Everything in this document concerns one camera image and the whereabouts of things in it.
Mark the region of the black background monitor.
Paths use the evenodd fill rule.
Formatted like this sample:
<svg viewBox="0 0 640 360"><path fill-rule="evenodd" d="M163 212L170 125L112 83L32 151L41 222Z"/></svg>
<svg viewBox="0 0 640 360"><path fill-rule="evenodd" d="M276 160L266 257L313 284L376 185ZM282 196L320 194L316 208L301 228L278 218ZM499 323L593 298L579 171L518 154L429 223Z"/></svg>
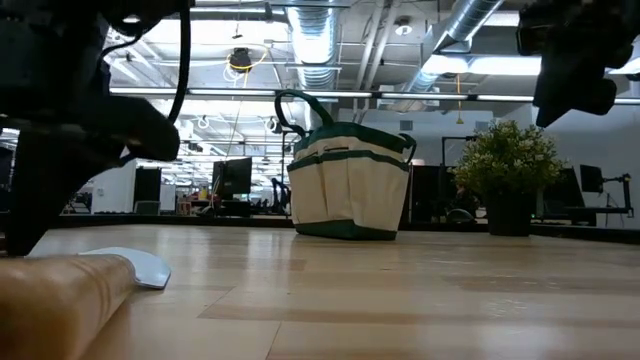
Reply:
<svg viewBox="0 0 640 360"><path fill-rule="evenodd" d="M252 159L250 157L218 161L213 167L213 193L220 197L251 192Z"/></svg>

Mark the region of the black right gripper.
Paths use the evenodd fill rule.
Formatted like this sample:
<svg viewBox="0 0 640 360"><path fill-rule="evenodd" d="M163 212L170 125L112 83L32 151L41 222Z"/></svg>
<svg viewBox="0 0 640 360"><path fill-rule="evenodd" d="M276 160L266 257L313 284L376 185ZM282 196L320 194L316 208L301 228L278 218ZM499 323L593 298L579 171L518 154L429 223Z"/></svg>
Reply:
<svg viewBox="0 0 640 360"><path fill-rule="evenodd" d="M535 124L546 128L571 110L606 115L617 86L600 77L631 60L640 0L532 0L518 16L518 53L540 58ZM574 75L600 79L567 79Z"/></svg>

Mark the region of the black metal stand frame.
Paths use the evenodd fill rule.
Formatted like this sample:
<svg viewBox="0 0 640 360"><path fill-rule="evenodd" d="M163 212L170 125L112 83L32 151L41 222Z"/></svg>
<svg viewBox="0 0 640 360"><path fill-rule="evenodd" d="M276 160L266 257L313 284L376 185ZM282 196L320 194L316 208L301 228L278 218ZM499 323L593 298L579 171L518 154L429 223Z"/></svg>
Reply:
<svg viewBox="0 0 640 360"><path fill-rule="evenodd" d="M477 197L464 185L456 183L446 165L446 142L448 140L475 140L475 136L441 138L441 163L438 175L438 203L440 218L447 224L476 224Z"/></svg>

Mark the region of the cream green gardening bag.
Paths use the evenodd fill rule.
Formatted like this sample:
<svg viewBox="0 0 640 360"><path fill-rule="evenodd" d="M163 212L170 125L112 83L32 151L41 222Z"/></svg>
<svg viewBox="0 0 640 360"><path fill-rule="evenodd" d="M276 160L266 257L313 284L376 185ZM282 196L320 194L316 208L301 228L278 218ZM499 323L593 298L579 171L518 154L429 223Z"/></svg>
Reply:
<svg viewBox="0 0 640 360"><path fill-rule="evenodd" d="M286 120L282 99L304 100L320 117L312 131ZM280 124L300 136L287 166L291 219L308 236L344 240L396 238L417 143L354 122L335 121L313 96L283 90L274 98Z"/></svg>

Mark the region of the white flowering plant black pot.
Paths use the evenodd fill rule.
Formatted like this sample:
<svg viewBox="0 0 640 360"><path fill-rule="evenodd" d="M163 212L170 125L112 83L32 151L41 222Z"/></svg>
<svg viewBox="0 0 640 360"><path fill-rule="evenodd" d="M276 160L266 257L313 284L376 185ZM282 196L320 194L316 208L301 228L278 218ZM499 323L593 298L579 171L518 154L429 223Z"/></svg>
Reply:
<svg viewBox="0 0 640 360"><path fill-rule="evenodd" d="M451 173L480 198L491 235L527 237L538 193L556 183L565 167L542 128L504 120L476 132Z"/></svg>

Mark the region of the narrow trowel wooden handle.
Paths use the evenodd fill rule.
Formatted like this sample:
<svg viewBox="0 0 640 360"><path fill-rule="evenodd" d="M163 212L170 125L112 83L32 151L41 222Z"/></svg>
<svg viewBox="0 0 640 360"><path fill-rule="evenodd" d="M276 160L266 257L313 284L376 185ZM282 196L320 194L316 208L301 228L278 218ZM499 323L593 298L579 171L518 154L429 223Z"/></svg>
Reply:
<svg viewBox="0 0 640 360"><path fill-rule="evenodd" d="M135 289L171 275L126 247L0 260L0 360L79 360Z"/></svg>

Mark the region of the black background cabinet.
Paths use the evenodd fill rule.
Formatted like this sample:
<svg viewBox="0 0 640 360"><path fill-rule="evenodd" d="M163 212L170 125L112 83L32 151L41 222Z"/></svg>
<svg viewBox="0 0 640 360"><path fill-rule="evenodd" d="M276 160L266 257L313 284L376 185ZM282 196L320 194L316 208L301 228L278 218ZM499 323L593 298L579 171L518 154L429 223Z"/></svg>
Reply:
<svg viewBox="0 0 640 360"><path fill-rule="evenodd" d="M135 175L133 210L139 215L160 213L161 170L138 168Z"/></svg>

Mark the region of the black monitor on arm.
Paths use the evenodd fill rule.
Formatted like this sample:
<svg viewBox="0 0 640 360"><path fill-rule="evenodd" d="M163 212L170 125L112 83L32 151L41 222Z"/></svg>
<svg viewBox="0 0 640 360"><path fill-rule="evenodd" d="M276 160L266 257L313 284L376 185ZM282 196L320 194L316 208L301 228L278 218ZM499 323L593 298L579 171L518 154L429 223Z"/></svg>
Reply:
<svg viewBox="0 0 640 360"><path fill-rule="evenodd" d="M631 203L630 174L624 173L618 177L604 178L600 167L590 165L580 166L580 186L583 192L603 193L604 184L607 182L617 182L622 185L624 205L622 207L587 207L586 210L588 212L602 214L626 214L629 218L633 218L635 210Z"/></svg>

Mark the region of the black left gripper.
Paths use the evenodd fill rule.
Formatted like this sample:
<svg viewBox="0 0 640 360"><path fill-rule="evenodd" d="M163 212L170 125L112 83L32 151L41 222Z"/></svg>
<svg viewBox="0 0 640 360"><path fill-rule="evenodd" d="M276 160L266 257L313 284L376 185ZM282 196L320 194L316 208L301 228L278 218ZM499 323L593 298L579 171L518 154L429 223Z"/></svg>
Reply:
<svg viewBox="0 0 640 360"><path fill-rule="evenodd" d="M101 52L113 9L114 0L0 0L0 127L70 122L107 137L20 133L4 227L10 256L28 255L72 195L119 165L124 145L138 158L177 158L167 117L145 99L108 94Z"/></svg>

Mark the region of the black partition panel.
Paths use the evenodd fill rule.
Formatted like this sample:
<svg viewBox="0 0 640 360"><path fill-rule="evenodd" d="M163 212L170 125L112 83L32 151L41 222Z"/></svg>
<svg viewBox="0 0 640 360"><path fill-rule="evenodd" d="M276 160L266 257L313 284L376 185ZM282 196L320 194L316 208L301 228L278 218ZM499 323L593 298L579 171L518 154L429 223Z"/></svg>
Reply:
<svg viewBox="0 0 640 360"><path fill-rule="evenodd" d="M411 180L411 221L439 223L456 194L454 178L441 166L414 166Z"/></svg>

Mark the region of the silver slanted ceiling duct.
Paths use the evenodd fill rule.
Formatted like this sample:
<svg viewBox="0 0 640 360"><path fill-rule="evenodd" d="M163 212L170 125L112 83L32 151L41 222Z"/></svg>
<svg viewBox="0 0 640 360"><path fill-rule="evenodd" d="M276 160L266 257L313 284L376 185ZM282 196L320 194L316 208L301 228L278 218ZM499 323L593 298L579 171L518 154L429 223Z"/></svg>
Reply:
<svg viewBox="0 0 640 360"><path fill-rule="evenodd" d="M402 92L428 93L438 78L451 73L442 62L448 54L468 54L473 37L505 0L456 0L450 15L430 25L421 44L424 62Z"/></svg>

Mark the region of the long ceiling light strip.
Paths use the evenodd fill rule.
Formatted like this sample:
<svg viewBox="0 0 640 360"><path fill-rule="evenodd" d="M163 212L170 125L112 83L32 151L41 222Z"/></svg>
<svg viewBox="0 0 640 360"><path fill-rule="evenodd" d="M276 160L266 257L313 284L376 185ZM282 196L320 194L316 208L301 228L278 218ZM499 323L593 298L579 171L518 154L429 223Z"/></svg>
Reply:
<svg viewBox="0 0 640 360"><path fill-rule="evenodd" d="M148 98L170 98L176 94L173 88L151 87L112 87L116 95L138 96ZM190 88L188 97L275 97L282 93L281 89L250 88ZM506 102L531 103L532 96L493 95L493 94L456 94L456 93L404 93L377 91L318 91L306 90L305 94L325 99L384 99L384 100L437 100L437 101L471 101L471 102Z"/></svg>

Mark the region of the silver round ceiling duct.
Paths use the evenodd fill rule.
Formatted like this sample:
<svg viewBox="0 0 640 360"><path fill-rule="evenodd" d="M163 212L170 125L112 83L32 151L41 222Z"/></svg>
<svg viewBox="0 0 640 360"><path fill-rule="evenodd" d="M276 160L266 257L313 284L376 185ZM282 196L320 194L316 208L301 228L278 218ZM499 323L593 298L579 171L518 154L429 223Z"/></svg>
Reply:
<svg viewBox="0 0 640 360"><path fill-rule="evenodd" d="M338 20L335 0L295 0L286 9L291 46L298 65L299 87L306 90L332 90L338 71Z"/></svg>

